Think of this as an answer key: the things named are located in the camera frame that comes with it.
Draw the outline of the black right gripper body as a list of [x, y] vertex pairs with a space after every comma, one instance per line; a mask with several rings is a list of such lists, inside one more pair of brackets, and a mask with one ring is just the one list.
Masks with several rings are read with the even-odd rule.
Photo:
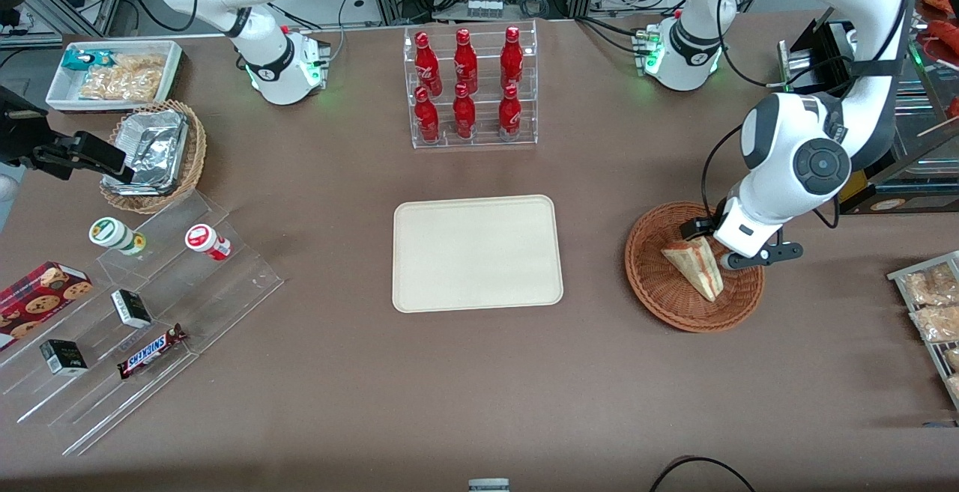
[[67, 147], [71, 137], [51, 128], [46, 111], [7, 87], [1, 88], [1, 160], [68, 180], [78, 168]]

